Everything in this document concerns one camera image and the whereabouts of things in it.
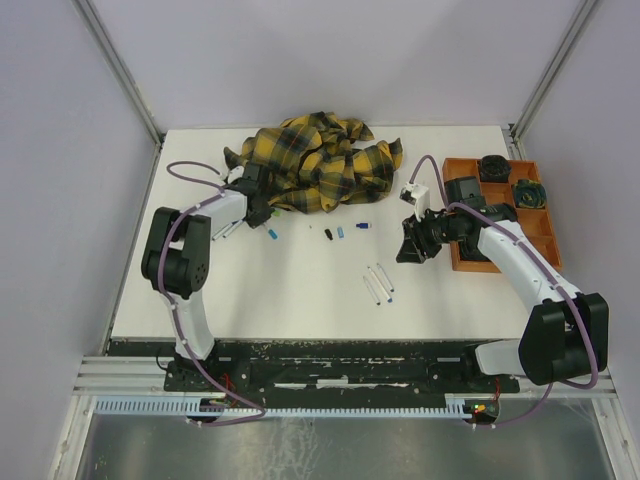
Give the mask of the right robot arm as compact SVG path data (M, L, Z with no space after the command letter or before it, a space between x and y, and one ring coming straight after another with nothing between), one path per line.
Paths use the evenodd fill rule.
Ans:
M458 368L467 389L481 391L495 375L524 376L536 385L561 382L595 386L607 366L609 306L598 293L585 294L567 281L528 240L516 210L507 203L488 204L473 177L449 181L443 192L454 199L445 208L429 206L426 186L409 181L400 197L413 214L403 223L399 263L421 264L443 245L469 248L506 276L528 312L518 340L479 344Z

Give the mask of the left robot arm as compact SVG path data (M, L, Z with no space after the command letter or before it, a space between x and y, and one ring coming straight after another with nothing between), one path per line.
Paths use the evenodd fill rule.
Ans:
M183 210L161 207L154 212L141 273L164 297L172 317L175 352L192 360L186 376L198 389L212 389L221 378L220 364L208 357L215 338L202 294L212 240L241 225L256 228L269 220L271 180L265 166L249 163L233 168L223 185L211 182L212 197Z

